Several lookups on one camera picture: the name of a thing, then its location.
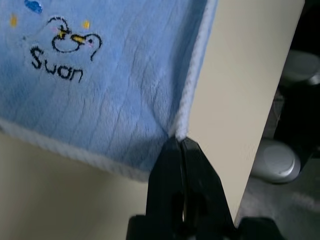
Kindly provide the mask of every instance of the floor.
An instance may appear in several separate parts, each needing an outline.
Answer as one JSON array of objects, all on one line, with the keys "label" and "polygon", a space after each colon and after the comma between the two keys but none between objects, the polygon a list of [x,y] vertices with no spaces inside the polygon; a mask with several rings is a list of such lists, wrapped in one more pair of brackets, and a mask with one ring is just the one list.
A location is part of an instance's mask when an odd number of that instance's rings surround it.
[{"label": "floor", "polygon": [[287,184],[250,177],[236,223],[244,216],[272,218],[288,240],[320,239],[320,159],[310,159]]}]

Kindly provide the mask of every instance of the blue embroidery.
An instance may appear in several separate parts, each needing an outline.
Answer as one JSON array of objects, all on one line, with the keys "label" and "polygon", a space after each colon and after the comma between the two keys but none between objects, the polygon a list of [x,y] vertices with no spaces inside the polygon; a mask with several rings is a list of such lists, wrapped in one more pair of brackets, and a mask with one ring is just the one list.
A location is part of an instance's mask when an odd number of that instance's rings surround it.
[{"label": "blue embroidery", "polygon": [[24,5],[30,9],[31,11],[41,14],[42,13],[42,6],[37,1],[28,1],[24,0]]}]

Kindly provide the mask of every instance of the white trim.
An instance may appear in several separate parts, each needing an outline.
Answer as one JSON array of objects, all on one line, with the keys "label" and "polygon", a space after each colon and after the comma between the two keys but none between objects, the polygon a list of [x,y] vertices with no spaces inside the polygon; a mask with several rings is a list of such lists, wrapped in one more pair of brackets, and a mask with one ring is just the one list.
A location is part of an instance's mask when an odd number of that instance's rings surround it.
[{"label": "white trim", "polygon": [[179,110],[169,133],[170,136],[175,134],[178,141],[185,139],[188,134],[190,111],[217,4],[218,0],[207,0],[198,35],[194,43]]},{"label": "white trim", "polygon": [[109,171],[137,181],[148,181],[148,172],[113,161],[103,155],[94,154],[81,148],[57,141],[17,124],[8,122],[2,118],[0,118],[0,127],[6,134],[12,137],[19,138],[27,143],[50,150],[51,152],[58,153],[67,158],[80,160],[81,162],[99,168],[103,171]]}]

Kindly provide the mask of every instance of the duck embroidery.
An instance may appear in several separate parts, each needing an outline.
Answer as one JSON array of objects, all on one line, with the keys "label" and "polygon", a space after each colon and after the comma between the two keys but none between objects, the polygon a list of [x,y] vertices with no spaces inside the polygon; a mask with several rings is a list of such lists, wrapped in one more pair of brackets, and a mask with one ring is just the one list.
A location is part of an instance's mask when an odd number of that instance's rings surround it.
[{"label": "duck embroidery", "polygon": [[93,61],[94,55],[101,48],[102,40],[98,34],[91,33],[84,36],[72,34],[65,19],[59,16],[52,17],[47,25],[55,23],[57,35],[53,37],[51,44],[55,51],[59,53],[72,53],[78,51],[82,46],[89,46],[93,49],[90,60]]}]

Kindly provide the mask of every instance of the orange beak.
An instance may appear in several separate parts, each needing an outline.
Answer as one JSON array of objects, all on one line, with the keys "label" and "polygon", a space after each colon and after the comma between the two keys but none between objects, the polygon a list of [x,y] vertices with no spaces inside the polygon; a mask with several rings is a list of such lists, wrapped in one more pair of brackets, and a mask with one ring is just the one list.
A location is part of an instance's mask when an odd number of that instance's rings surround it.
[{"label": "orange beak", "polygon": [[83,36],[73,34],[71,35],[72,41],[78,43],[78,44],[85,44],[86,39]]}]

